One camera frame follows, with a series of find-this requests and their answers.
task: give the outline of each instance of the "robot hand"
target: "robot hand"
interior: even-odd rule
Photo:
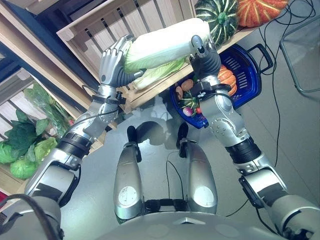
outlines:
[[[99,69],[102,85],[118,88],[128,85],[144,74],[145,69],[136,73],[126,73],[124,70],[125,56],[134,40],[132,35],[127,34],[102,53]]]
[[[199,79],[218,76],[221,60],[212,39],[210,38],[208,43],[204,45],[202,39],[198,35],[194,35],[191,43],[196,50],[196,54],[190,57],[194,74]]]

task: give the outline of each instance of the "robot leg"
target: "robot leg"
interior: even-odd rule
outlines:
[[[129,142],[124,145],[120,155],[113,189],[114,212],[119,223],[139,216],[144,202],[138,167],[141,154],[136,129],[128,127],[127,135]]]
[[[214,176],[205,152],[187,138],[188,125],[179,128],[178,140],[181,158],[188,159],[187,203],[192,212],[215,214],[218,195]]]

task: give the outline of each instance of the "wooden shelf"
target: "wooden shelf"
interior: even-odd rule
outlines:
[[[253,28],[244,28],[235,33],[231,39],[222,45],[217,52],[221,53],[239,40],[243,39],[245,36],[252,33],[256,30],[256,27]],[[124,110],[126,114],[130,113],[133,109],[139,107],[144,104],[148,100],[154,98],[156,95],[166,90],[179,80],[183,79],[185,76],[193,72],[193,68],[190,64],[185,63],[179,71],[176,73],[161,79],[145,89],[136,90],[131,84],[128,86],[120,87],[119,91],[123,92],[123,96],[126,98],[125,105],[122,105],[121,108]]]

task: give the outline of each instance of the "wooden slat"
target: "wooden slat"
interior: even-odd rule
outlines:
[[[184,20],[195,18],[190,0],[179,0]]]
[[[123,4],[120,9],[135,37],[147,33],[145,24],[141,19],[138,9],[132,0],[128,1],[126,4]]]
[[[2,2],[0,1],[0,13],[8,19],[28,40],[30,40],[44,55],[46,55],[56,66],[67,74],[76,84],[82,86],[83,80],[71,71],[51,50],[45,46],[40,39]]]
[[[0,117],[0,134],[5,136],[5,132],[12,129],[12,126]]]
[[[64,41],[70,41],[79,32],[83,31],[85,28],[90,27],[92,24],[99,21],[109,12],[114,11],[118,7],[126,4],[128,1],[132,0],[108,0],[99,6],[95,7],[91,11],[87,12],[85,15],[79,17],[77,20],[73,21],[69,25],[65,26],[59,30],[56,34]]]
[[[3,15],[0,14],[0,41],[20,56],[41,75],[55,84],[85,108],[89,107],[89,96],[60,68],[36,48]]]
[[[189,1],[190,7],[192,8],[193,15],[194,17],[196,17],[195,4],[198,2],[198,0],[188,0],[188,1]]]
[[[100,50],[85,31],[80,32],[73,40],[82,55],[82,59],[84,60],[83,64],[88,69],[92,69],[93,72],[90,71],[90,73],[99,80],[98,72],[102,56]]]
[[[12,106],[9,102],[5,102],[4,104],[0,105],[0,113],[9,121],[18,121],[16,115],[16,108]]]
[[[109,14],[104,15],[103,19],[116,40],[129,33],[117,10],[113,10]]]
[[[102,51],[106,50],[115,42],[101,21],[92,24],[88,29]]]
[[[17,95],[11,98],[11,101],[17,105],[24,113],[36,118],[45,119],[46,114],[39,108],[35,108],[26,98],[23,92],[19,92]]]
[[[7,166],[0,164],[0,191],[6,195],[15,194],[24,181],[13,177],[4,168],[7,168]]]
[[[178,23],[170,0],[156,0],[166,27]]]
[[[137,0],[150,31],[162,29],[161,19],[153,0]]]
[[[180,0],[170,0],[171,7],[177,23],[184,20]]]

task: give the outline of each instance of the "metal frame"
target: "metal frame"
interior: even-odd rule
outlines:
[[[300,86],[298,77],[297,77],[297,75],[296,75],[296,73],[295,73],[295,70],[294,70],[294,68],[293,68],[293,66],[292,66],[292,64],[291,64],[290,59],[289,59],[288,52],[287,52],[287,50],[286,50],[286,48],[285,48],[284,40],[285,40],[285,38],[286,38],[287,36],[289,36],[290,34],[298,31],[299,29],[302,29],[303,27],[305,27],[305,26],[307,26],[307,25],[309,25],[309,24],[311,24],[311,23],[313,23],[314,21],[319,20],[319,19],[320,19],[320,15],[314,17],[313,19],[311,19],[311,20],[305,22],[304,24],[301,24],[300,26],[298,26],[298,27],[292,29],[291,31],[287,32],[287,33],[281,38],[281,40],[280,40],[280,48],[281,48],[281,50],[282,50],[282,52],[283,52],[285,61],[286,61],[287,65],[288,65],[288,67],[289,67],[289,70],[290,70],[290,73],[291,73],[291,76],[292,76],[292,79],[293,79],[293,82],[294,82],[294,86],[295,86],[295,88],[298,90],[298,92],[301,93],[301,94],[308,94],[308,93],[313,93],[313,92],[320,91],[320,87],[314,88],[314,89],[304,89],[304,88],[302,88],[302,87]]]

